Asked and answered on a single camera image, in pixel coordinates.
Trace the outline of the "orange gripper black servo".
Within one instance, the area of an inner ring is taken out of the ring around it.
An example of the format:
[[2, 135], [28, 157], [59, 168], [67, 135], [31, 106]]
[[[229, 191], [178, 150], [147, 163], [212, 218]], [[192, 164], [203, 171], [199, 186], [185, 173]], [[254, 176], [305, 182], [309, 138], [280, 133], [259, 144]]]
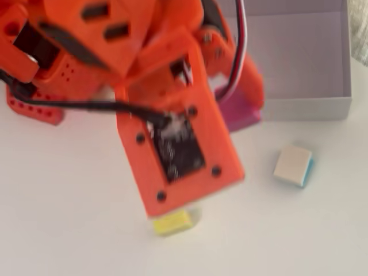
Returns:
[[[230, 76], [236, 43], [228, 27], [225, 28], [225, 34], [228, 38], [224, 38], [217, 28], [211, 26], [204, 26], [195, 34], [200, 44], [206, 72], [210, 77], [217, 74]], [[265, 100], [263, 79], [248, 54], [244, 58], [239, 86], [247, 103], [254, 109], [261, 110]]]

